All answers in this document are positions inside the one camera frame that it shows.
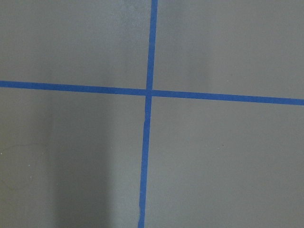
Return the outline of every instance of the blue line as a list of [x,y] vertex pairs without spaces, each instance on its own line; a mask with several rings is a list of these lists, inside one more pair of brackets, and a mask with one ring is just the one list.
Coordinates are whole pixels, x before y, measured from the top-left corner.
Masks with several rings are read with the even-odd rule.
[[154,73],[154,54],[156,39],[156,22],[157,22],[157,0],[151,1],[151,17],[150,17],[150,35],[149,35],[149,53],[147,67],[147,84],[146,84],[146,101],[145,101],[145,120],[143,124],[142,137],[142,167],[141,167],[141,183],[139,195],[139,220],[138,228],[144,228],[145,210],[146,210],[146,192],[147,192],[147,175],[148,175],[148,157],[150,142],[150,124],[151,124],[151,106],[152,106],[152,89],[153,89],[153,73]]
[[177,92],[177,91],[163,91],[163,90],[153,90],[152,96],[219,100],[219,101],[271,103],[271,104],[282,104],[282,105],[288,105],[288,104],[304,105],[304,99],[265,97],[265,96],[206,94],[206,93]]
[[100,93],[100,94],[123,94],[123,95],[141,95],[141,96],[146,95],[145,89],[113,88],[113,87],[100,87],[100,86],[88,86],[88,85],[87,86],[63,85],[63,84],[48,84],[48,83],[35,83],[35,82],[0,81],[0,87],[58,90],[58,91]]

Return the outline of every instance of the gray surface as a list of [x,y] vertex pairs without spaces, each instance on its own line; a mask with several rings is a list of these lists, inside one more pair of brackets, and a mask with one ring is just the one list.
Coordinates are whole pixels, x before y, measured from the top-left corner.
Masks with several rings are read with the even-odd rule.
[[159,1],[154,89],[304,98],[304,1]]
[[144,97],[0,90],[0,227],[136,227]]
[[146,227],[301,228],[303,107],[154,98]]
[[150,2],[2,0],[0,79],[145,88]]

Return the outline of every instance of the vertical blue line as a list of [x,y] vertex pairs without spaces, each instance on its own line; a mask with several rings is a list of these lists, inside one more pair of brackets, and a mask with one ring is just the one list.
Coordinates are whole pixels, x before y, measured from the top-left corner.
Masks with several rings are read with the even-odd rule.
[[146,192],[147,192],[147,174],[148,174],[148,157],[149,157],[149,140],[150,140],[150,122],[151,122],[151,106],[152,106],[152,89],[153,89],[153,73],[154,73],[154,53],[156,38],[156,21],[157,21],[157,0],[151,1],[151,17],[150,17],[150,35],[149,35],[149,53],[147,67],[147,84],[146,84],[146,100],[145,100],[145,120],[143,124],[142,137],[142,168],[141,183],[139,195],[139,221],[138,228],[144,228],[145,210],[146,210]]

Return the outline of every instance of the gray floor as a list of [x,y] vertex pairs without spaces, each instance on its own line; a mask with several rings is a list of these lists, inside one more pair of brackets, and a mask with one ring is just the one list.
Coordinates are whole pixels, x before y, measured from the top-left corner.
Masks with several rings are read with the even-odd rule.
[[[145,88],[150,1],[4,0],[0,80]],[[158,4],[154,89],[304,99],[304,2]],[[144,96],[0,88],[0,227],[137,227]],[[146,228],[301,228],[303,106],[152,98]]]

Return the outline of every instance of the blue tape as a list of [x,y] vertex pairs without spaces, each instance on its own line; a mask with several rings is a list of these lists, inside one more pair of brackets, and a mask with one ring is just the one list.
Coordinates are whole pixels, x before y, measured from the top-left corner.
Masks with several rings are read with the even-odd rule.
[[206,94],[206,93],[177,92],[177,91],[163,91],[163,90],[153,90],[152,96],[192,98],[192,99],[218,100],[218,101],[271,103],[271,104],[282,104],[282,105],[288,105],[288,104],[304,105],[304,99],[265,97],[265,96]]
[[0,81],[0,87],[57,90],[57,91],[69,91],[69,92],[83,92],[83,93],[100,93],[100,94],[146,95],[145,89],[113,88],[113,87],[100,87],[100,86],[88,86],[88,85],[87,86],[63,85],[63,84],[48,84],[48,83],[35,83],[35,82]]
[[145,210],[146,210],[151,105],[152,105],[154,55],[155,55],[155,39],[156,39],[156,24],[157,24],[157,3],[158,3],[157,0],[151,1],[149,53],[148,53],[147,84],[146,84],[147,92],[146,92],[146,101],[145,101],[145,120],[143,125],[143,137],[142,137],[142,143],[143,143],[142,167],[141,167],[141,182],[140,182],[140,195],[139,195],[140,214],[138,220],[138,228],[144,228],[144,219],[145,219]]

